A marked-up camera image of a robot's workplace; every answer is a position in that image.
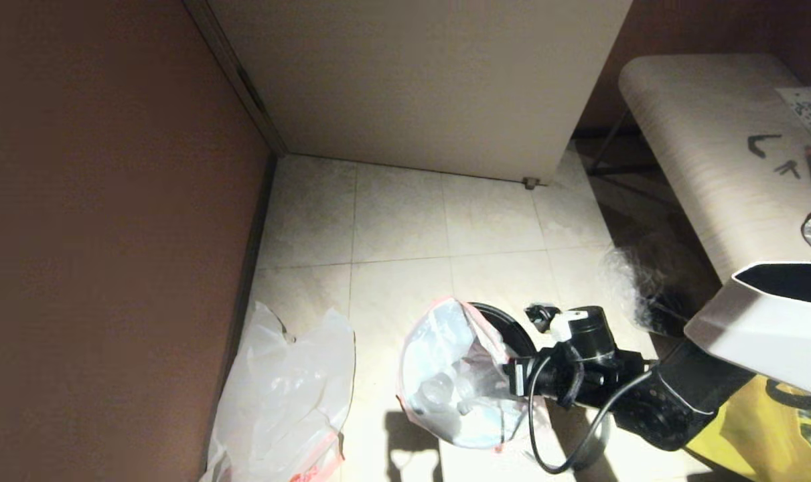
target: metal bench leg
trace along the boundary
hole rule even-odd
[[[611,131],[607,134],[607,137],[605,137],[604,143],[602,143],[601,147],[599,147],[599,152],[595,155],[595,162],[593,162],[593,165],[587,171],[590,176],[596,174],[595,169],[599,167],[599,164],[601,164],[601,158],[605,155],[607,147],[613,142],[613,138],[617,136],[617,132],[619,132],[622,122],[625,122],[625,118],[628,117],[628,112],[629,109],[626,107],[625,110],[623,110],[622,115],[619,116],[619,119],[617,119],[617,122],[614,123],[613,127],[611,127]]]

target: white floor tile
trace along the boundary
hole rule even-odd
[[[451,259],[453,292],[463,301],[493,305],[512,315],[537,347],[551,344],[524,314],[531,303],[558,304],[558,290],[545,251],[456,256]]]
[[[445,174],[452,256],[542,250],[530,191],[520,183]]]
[[[343,467],[337,467],[334,473],[331,474],[331,477],[328,478],[327,482],[340,482],[343,480]]]
[[[542,237],[549,250],[602,246],[611,242],[595,198],[561,182],[536,186],[533,191]]]
[[[686,451],[660,451],[615,424],[607,440],[605,457],[617,480],[654,481],[711,472]]]
[[[527,431],[522,425],[519,430]],[[548,463],[558,464],[564,454],[557,437],[549,426],[536,431],[539,440],[539,455]],[[444,480],[506,481],[550,480],[551,482],[574,482],[570,472],[550,475],[530,458],[530,436],[526,433],[504,445],[503,451],[474,451],[444,443],[441,446]]]
[[[278,162],[257,268],[351,262],[355,170],[307,156]]]
[[[322,320],[328,309],[349,315],[351,265],[258,270],[250,307],[258,301],[274,312],[292,335],[301,336]]]
[[[440,451],[393,449],[390,452],[389,463],[402,482],[431,482],[433,473],[441,463],[441,455]]]
[[[388,480],[388,439],[402,435],[386,427],[387,414],[402,414],[396,400],[402,343],[432,302],[451,293],[448,258],[353,266],[350,323],[357,359],[343,430],[344,481]]]
[[[698,475],[699,477],[689,479],[689,476],[692,476],[692,475]],[[655,480],[653,480],[653,482],[688,482],[688,480],[692,480],[692,481],[693,480],[706,480],[706,481],[711,480],[713,482],[728,482],[728,481],[729,482],[736,482],[736,481],[740,480],[741,482],[747,482],[747,480],[750,480],[750,479],[742,478],[742,476],[740,476],[738,474],[733,474],[733,473],[727,474],[726,477],[721,476],[720,473],[715,475],[711,469],[706,467],[706,470],[703,471],[703,472],[689,472],[687,475],[683,475],[681,477],[668,477],[666,479],[655,479]]]
[[[447,254],[441,175],[358,165],[354,262]]]

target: yellow bag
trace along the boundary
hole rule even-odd
[[[766,382],[755,376],[730,397],[688,449],[757,482],[810,481],[811,445],[801,424],[811,418],[772,400]]]

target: cabinet door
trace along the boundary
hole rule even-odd
[[[210,0],[292,153],[550,180],[631,0]]]

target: baseboard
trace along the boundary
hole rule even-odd
[[[253,285],[253,275],[256,272],[256,260],[259,257],[259,244],[262,243],[262,232],[265,227],[265,216],[268,214],[268,201],[271,198],[271,187],[274,184],[274,173],[277,170],[277,156],[271,153],[265,161],[265,170],[262,178],[262,185],[257,196],[256,210],[253,213],[253,220],[250,232],[245,245],[244,260],[242,261],[242,272],[239,274],[239,289],[236,294],[232,320],[230,321],[230,332],[227,335],[227,347],[224,350],[224,359],[221,363],[221,372],[218,375],[218,389],[212,401],[212,412],[209,417],[208,430],[206,431],[206,441],[203,445],[203,455],[200,465],[200,476],[206,472],[206,463],[209,457],[209,442],[212,436],[212,429],[215,427],[215,414],[218,411],[218,402],[224,385],[227,382],[227,375],[236,359],[239,351],[239,342],[242,339],[244,330],[247,306],[250,303],[250,291]]]

